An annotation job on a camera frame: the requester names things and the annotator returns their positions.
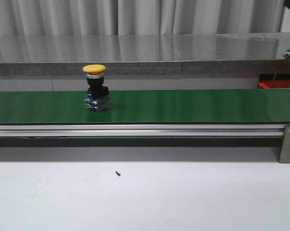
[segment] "green conveyor belt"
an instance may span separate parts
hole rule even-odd
[[[111,91],[85,108],[86,91],[0,92],[0,124],[290,122],[290,89]]]

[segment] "white curtain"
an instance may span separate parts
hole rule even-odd
[[[283,0],[0,0],[0,36],[278,32]]]

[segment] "conveyor belt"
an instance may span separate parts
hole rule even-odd
[[[111,91],[98,113],[85,96],[0,92],[0,137],[281,137],[290,163],[290,89]]]
[[[290,89],[111,91],[85,109],[85,91],[0,92],[0,124],[290,123]]]

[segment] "conveyor frame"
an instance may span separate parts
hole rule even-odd
[[[0,137],[214,137],[284,138],[280,163],[290,163],[290,124],[0,125]]]

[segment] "white floor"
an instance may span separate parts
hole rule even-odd
[[[116,154],[116,148],[0,148],[0,154],[32,153],[38,159],[38,155],[77,156],[90,150]],[[120,155],[129,150],[135,151],[118,148]],[[153,156],[156,151],[181,155],[180,148],[136,151],[133,154],[139,156]],[[276,151],[183,148],[182,154],[270,156]],[[268,162],[65,162],[64,157],[52,162],[15,161],[0,162],[0,231],[290,231],[290,164],[274,158]]]

